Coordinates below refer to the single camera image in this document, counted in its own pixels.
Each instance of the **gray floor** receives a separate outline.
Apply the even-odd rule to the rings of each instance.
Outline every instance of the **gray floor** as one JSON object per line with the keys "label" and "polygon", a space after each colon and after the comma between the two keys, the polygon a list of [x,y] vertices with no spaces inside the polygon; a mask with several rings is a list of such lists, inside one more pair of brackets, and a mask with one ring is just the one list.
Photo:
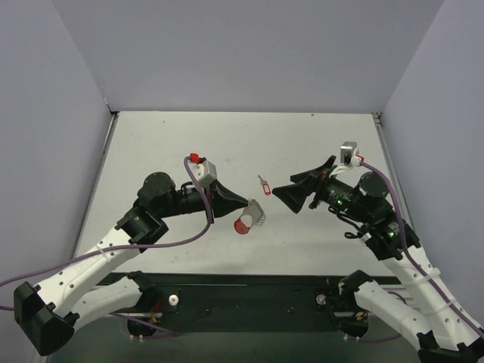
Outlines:
{"label": "gray floor", "polygon": [[[154,362],[418,362],[402,338],[380,344],[345,341],[339,333],[189,334],[140,344],[123,335],[126,323],[104,318],[81,329],[49,363]],[[372,318],[369,337],[394,331]]]}

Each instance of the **white table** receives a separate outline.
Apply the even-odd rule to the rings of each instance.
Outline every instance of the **white table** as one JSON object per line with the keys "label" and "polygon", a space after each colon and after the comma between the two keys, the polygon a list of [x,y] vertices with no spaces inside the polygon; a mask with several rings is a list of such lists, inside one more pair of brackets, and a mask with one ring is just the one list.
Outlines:
{"label": "white table", "polygon": [[[290,183],[291,174],[314,169],[344,141],[357,141],[365,160],[388,175],[371,115],[311,113],[121,112],[113,132],[77,254],[84,253],[132,207],[146,176],[164,171],[177,186],[188,181],[182,164],[190,152],[217,166],[220,182],[257,199],[267,214],[249,234],[234,231],[240,210],[216,223],[201,239],[183,247],[148,250],[116,271],[251,275],[347,275],[362,269],[392,275],[357,240],[352,228],[321,204],[293,214],[278,198],[265,196],[260,174],[272,188]],[[340,179],[354,185],[367,170]],[[159,243],[195,235],[204,214],[165,219],[170,230]]]}

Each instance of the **bolt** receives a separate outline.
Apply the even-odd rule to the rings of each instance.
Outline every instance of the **bolt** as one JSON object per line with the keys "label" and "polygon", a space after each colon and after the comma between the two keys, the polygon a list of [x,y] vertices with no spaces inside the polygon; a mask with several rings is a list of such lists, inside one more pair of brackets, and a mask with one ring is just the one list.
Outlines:
{"label": "bolt", "polygon": [[320,293],[319,295],[316,296],[316,303],[318,305],[324,305],[326,304],[326,296]]}
{"label": "bolt", "polygon": [[171,306],[177,306],[179,301],[180,299],[176,295],[170,295],[170,297],[168,298],[168,304],[170,304]]}

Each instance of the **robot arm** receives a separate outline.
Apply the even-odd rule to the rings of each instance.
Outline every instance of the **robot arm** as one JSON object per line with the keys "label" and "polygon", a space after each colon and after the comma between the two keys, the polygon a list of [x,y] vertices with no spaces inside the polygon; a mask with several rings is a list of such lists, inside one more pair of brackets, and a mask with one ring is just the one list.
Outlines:
{"label": "robot arm", "polygon": [[[213,164],[194,154],[191,159],[193,174],[209,200],[207,220],[248,205],[248,200],[217,180]],[[164,218],[203,211],[206,212],[203,198],[192,183],[176,190],[168,174],[149,175],[134,206],[85,254],[90,257],[68,265],[35,286],[25,282],[14,291],[15,321],[37,351],[49,355],[90,321],[135,305],[143,294],[156,296],[156,287],[139,273],[109,287],[91,290],[114,269],[155,244],[168,231]]]}
{"label": "robot arm", "polygon": [[[352,284],[350,295],[358,306],[375,312],[419,349],[421,361],[450,357],[454,360],[449,361],[467,362],[477,361],[484,356],[484,333],[481,326],[450,294],[439,277],[440,271],[430,264],[417,235],[405,221],[406,246],[402,246],[398,218],[386,200],[389,191],[383,179],[373,172],[367,172],[355,187],[336,179],[336,175],[341,172],[347,172],[363,163],[356,143],[343,144],[341,165],[334,165],[335,160],[336,157],[332,156],[316,169],[292,175],[290,180],[293,184],[274,188],[273,195],[298,213],[306,198],[314,193],[310,209],[325,202],[329,205],[328,210],[338,219],[357,227],[357,234],[345,235],[348,238],[359,238],[371,249],[377,259],[402,282],[417,303],[420,313],[415,315],[410,312],[408,307],[393,296],[392,304],[386,305],[389,303],[388,296],[381,291],[377,293],[379,290],[370,281]],[[344,283],[342,291],[352,285]],[[412,320],[409,321],[407,316],[411,316]]]}

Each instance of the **key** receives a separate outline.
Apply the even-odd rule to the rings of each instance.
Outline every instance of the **key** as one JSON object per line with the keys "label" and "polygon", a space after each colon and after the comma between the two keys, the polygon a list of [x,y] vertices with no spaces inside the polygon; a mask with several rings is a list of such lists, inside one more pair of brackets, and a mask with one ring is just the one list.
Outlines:
{"label": "key", "polygon": [[271,195],[271,188],[269,187],[269,183],[266,180],[262,179],[262,176],[258,175],[258,177],[260,179],[262,189],[264,190],[264,194]]}

